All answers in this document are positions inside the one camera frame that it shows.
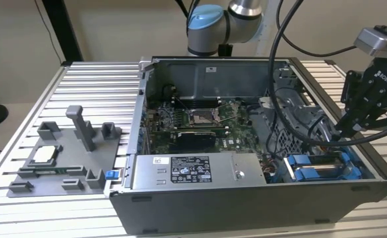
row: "white wall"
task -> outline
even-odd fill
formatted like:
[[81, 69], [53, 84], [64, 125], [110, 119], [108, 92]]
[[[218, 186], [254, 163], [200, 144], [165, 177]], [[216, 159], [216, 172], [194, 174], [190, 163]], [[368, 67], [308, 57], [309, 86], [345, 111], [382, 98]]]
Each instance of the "white wall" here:
[[[293, 5], [285, 0], [281, 20]], [[362, 27], [387, 25], [387, 0], [305, 0], [285, 30], [288, 39], [313, 53], [328, 53], [353, 44]], [[278, 56], [313, 60], [281, 40]], [[345, 70], [364, 70], [372, 58], [354, 49], [329, 57]]]
[[32, 0], [0, 0], [0, 103], [36, 101], [58, 60]]
[[[224, 8], [228, 2], [200, 1]], [[66, 0], [65, 4], [88, 59], [125, 61], [185, 54], [185, 17], [173, 0]], [[241, 44], [233, 55], [252, 56], [254, 48], [256, 43]]]
[[[228, 2], [201, 1], [222, 6]], [[292, 3], [285, 0], [282, 16]], [[185, 54], [185, 19], [173, 0], [65, 0], [65, 4], [85, 60]], [[387, 25], [387, 0], [305, 0], [286, 35], [304, 49], [325, 53], [349, 46], [360, 29], [376, 24]], [[252, 56], [254, 48], [254, 43], [236, 45], [233, 55]], [[284, 42], [277, 53], [310, 59]], [[332, 59], [345, 70], [364, 69], [370, 61], [358, 50]], [[0, 0], [0, 103], [36, 101], [57, 67], [33, 1]]]

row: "aluminum extrusion table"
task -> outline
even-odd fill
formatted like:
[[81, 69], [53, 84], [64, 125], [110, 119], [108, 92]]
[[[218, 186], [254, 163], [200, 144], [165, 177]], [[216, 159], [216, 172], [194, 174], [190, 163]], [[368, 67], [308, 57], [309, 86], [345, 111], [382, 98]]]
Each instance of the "aluminum extrusion table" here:
[[[341, 107], [344, 72], [325, 61], [301, 62]], [[24, 164], [37, 141], [36, 128], [42, 121], [70, 127], [65, 117], [68, 105], [81, 105], [82, 115], [93, 126], [112, 121], [122, 135], [114, 168], [124, 167], [125, 149], [134, 96], [138, 84], [138, 63], [76, 62], [61, 67], [0, 154], [0, 237], [118, 237], [125, 231], [104, 195], [65, 195], [8, 198], [6, 186]], [[387, 137], [372, 142], [387, 161]], [[336, 224], [281, 227], [246, 231], [200, 233], [165, 237], [387, 237], [387, 198], [360, 205]]]

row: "warning label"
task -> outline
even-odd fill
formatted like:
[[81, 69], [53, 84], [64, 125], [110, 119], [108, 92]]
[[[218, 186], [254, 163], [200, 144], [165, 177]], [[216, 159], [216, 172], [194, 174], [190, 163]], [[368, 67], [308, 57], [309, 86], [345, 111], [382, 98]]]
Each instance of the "warning label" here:
[[172, 183], [210, 182], [208, 156], [172, 157]]

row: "silver robot arm segment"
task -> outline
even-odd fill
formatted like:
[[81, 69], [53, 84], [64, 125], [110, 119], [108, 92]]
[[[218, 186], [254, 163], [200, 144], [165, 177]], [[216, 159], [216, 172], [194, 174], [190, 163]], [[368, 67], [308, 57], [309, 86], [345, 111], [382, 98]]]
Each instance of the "silver robot arm segment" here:
[[212, 56], [218, 44], [248, 42], [262, 22], [260, 0], [232, 0], [228, 10], [217, 5], [198, 6], [188, 26], [188, 54]]

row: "floor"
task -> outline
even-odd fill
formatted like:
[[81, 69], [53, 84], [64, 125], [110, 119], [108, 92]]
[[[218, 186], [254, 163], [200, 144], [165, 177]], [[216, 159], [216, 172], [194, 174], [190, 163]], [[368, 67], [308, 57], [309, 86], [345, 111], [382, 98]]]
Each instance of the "floor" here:
[[0, 124], [0, 150], [6, 145], [16, 128], [20, 126], [28, 111], [30, 110], [32, 103], [4, 104], [8, 108], [8, 117]]

